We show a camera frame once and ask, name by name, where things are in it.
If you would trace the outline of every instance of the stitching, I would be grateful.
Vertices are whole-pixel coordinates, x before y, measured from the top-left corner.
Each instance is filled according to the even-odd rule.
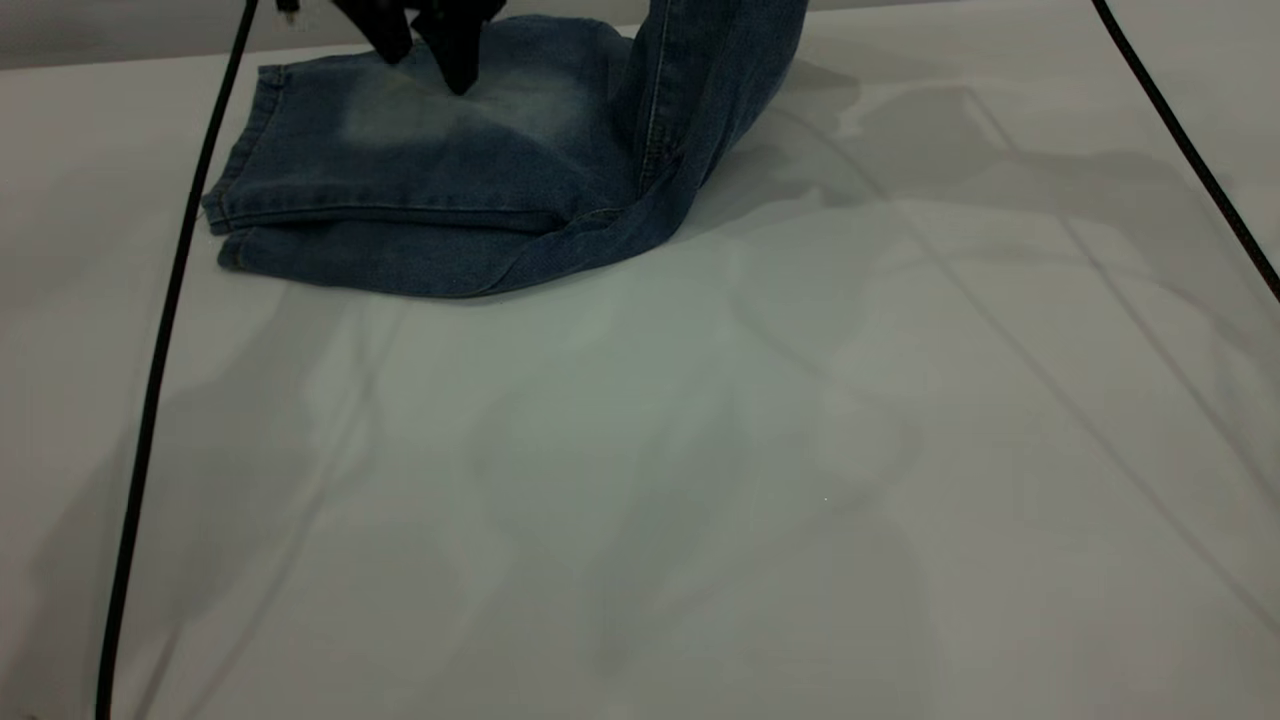
[[[658,41],[658,68],[654,72],[654,87],[653,87],[653,104],[649,106],[649,127],[645,129],[644,141],[644,163],[640,168],[640,187],[644,188],[645,178],[648,178],[652,172],[653,161],[653,131],[657,126],[658,119],[658,101],[662,99],[663,82],[662,70],[667,61],[667,28],[671,27],[671,5],[675,0],[667,0],[662,10],[662,37]]]
[[[271,111],[270,114],[266,115],[266,120],[262,122],[262,129],[261,132],[257,133],[257,137],[253,138],[253,145],[251,145],[250,149],[244,152],[244,163],[241,165],[241,172],[236,173],[236,177],[232,179],[230,184],[228,184],[218,195],[218,209],[223,211],[223,219],[227,223],[232,222],[232,215],[227,211],[227,206],[223,204],[223,200],[225,200],[227,196],[230,193],[232,188],[236,187],[236,183],[238,183],[241,178],[244,177],[244,170],[248,169],[248,161],[253,158],[253,154],[257,151],[257,146],[262,142],[262,136],[271,129],[271,123],[275,120],[275,117],[279,115],[280,105],[284,105],[284,88],[288,85],[287,76],[284,74],[284,65],[275,67],[275,79],[276,83],[279,83],[279,90],[275,91],[275,97],[273,99],[271,104]]]
[[[426,211],[426,213],[458,213],[458,214],[503,214],[503,215],[544,215],[552,218],[553,220],[562,220],[561,215],[552,210],[516,210],[516,209],[502,209],[502,208],[440,208],[436,205],[375,205],[371,202],[355,202],[355,204],[342,204],[342,205],[300,205],[297,208],[289,208],[287,210],[260,210],[255,213],[239,213],[237,215],[228,215],[228,223],[239,223],[244,220],[253,220],[257,218],[274,218],[278,215],[292,215],[294,213],[315,213],[320,210],[396,210],[396,211]],[[603,213],[605,210],[591,210],[586,215],[594,213]]]

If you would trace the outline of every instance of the black cable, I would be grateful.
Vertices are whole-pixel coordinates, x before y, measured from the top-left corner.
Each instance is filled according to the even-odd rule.
[[[1156,86],[1156,81],[1152,79],[1151,73],[1147,72],[1147,67],[1143,65],[1142,59],[1138,58],[1137,50],[1129,44],[1129,38],[1125,37],[1124,31],[1120,29],[1120,23],[1116,20],[1114,13],[1111,13],[1111,6],[1107,5],[1107,0],[1093,0],[1093,8],[1097,9],[1098,17],[1102,19],[1102,24],[1107,28],[1107,33],[1111,35],[1112,42],[1116,44],[1116,49],[1120,50],[1120,55],[1124,56],[1125,63],[1129,63],[1129,69],[1133,70],[1134,77],[1138,78],[1138,83],[1142,85],[1142,90],[1147,94],[1151,104],[1156,106],[1156,111],[1160,113],[1160,119],[1165,120],[1165,127],[1169,128],[1169,135],[1174,136],[1174,142],[1178,143],[1178,149],[1183,151],[1183,156],[1187,161],[1192,164],[1192,169],[1196,170],[1196,177],[1199,178],[1201,184],[1208,192],[1210,197],[1213,199],[1213,204],[1217,205],[1222,218],[1226,219],[1226,224],[1231,227],[1231,232],[1235,233],[1236,240],[1240,241],[1240,246],[1244,249],[1245,255],[1253,261],[1253,266],[1257,268],[1258,274],[1262,275],[1263,282],[1271,288],[1271,295],[1275,295],[1276,300],[1280,301],[1280,275],[1276,274],[1276,269],[1271,266],[1271,261],[1267,259],[1267,254],[1263,252],[1262,247],[1258,246],[1258,241],[1254,240],[1253,233],[1249,232],[1249,225],[1244,223],[1244,218],[1235,209],[1231,199],[1228,197],[1226,191],[1222,190],[1222,184],[1217,182],[1213,176],[1213,170],[1208,169],[1208,164],[1201,158],[1199,150],[1192,142],[1192,138],[1187,136],[1187,131],[1183,129],[1183,124],[1178,120],[1178,115],[1174,114],[1174,109],[1169,106],[1169,101],[1165,100],[1165,95]]]
[[[124,507],[124,524],[120,529],[120,547],[115,555],[115,575],[111,579],[111,601],[106,609],[106,629],[102,633],[102,655],[97,664],[97,700],[93,706],[95,720],[110,720],[111,692],[115,684],[115,657],[120,650],[120,630],[124,624],[124,601],[129,592],[129,573],[133,569],[133,550],[138,541],[138,520],[142,516],[142,493],[147,484],[147,466],[151,464],[151,439],[156,429],[156,414],[160,410],[160,384],[164,382],[165,360],[169,356],[169,341],[173,337],[173,322],[178,314],[178,296],[182,293],[182,279],[187,272],[187,256],[191,254],[191,236],[196,232],[196,217],[200,213],[200,196],[209,177],[209,164],[218,142],[218,131],[227,114],[227,102],[236,85],[241,58],[244,56],[244,42],[253,26],[257,0],[244,0],[244,13],[241,15],[236,42],[232,45],[227,70],[223,73],[223,86],[218,91],[214,111],[209,117],[205,131],[205,143],[196,161],[196,174],[191,179],[191,193],[187,196],[187,210],[182,217],[182,229],[178,232],[178,249],[174,252],[173,269],[169,272],[169,288],[165,291],[164,310],[160,313],[160,328],[156,331],[156,346],[151,355],[151,373],[147,377],[146,397],[142,401],[142,421],[138,424],[138,446],[133,455],[133,477],[129,479],[129,496]]]

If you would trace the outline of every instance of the denim fabric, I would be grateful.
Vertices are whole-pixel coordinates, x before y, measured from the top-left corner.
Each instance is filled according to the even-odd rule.
[[[806,0],[652,0],[635,40],[518,17],[481,37],[480,79],[430,51],[260,69],[205,196],[225,268],[463,297],[529,287],[664,242],[772,99]]]

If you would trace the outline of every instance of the jeans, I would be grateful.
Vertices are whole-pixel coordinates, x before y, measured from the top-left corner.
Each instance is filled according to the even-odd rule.
[[[652,0],[635,40],[517,17],[481,36],[480,79],[430,51],[262,67],[204,199],[224,268],[466,297],[650,250],[676,232],[795,54],[806,0]]]

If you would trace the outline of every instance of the white table surface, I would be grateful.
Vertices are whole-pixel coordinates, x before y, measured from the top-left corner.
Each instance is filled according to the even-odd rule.
[[[1276,256],[1280,10],[1117,5]],[[317,54],[250,56],[224,138]],[[4,720],[91,703],[221,65],[0,73]],[[614,268],[435,302],[215,252],[118,717],[1280,717],[1280,306],[1083,0],[813,15]]]

